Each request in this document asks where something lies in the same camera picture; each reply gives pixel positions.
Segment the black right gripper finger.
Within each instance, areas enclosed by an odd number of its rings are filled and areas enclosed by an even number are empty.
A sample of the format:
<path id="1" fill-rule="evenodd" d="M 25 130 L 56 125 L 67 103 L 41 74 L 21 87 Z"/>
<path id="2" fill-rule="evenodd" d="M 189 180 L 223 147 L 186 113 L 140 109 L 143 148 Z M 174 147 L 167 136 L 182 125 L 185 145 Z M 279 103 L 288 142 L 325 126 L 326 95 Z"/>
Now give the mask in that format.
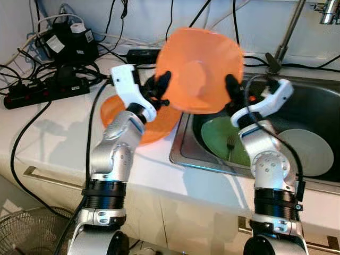
<path id="1" fill-rule="evenodd" d="M 226 82 L 225 88 L 231 99 L 230 103 L 234 105 L 242 105 L 243 90 L 241 89 L 241 83 L 233 74 L 227 75 L 225 78 L 225 82 Z"/>

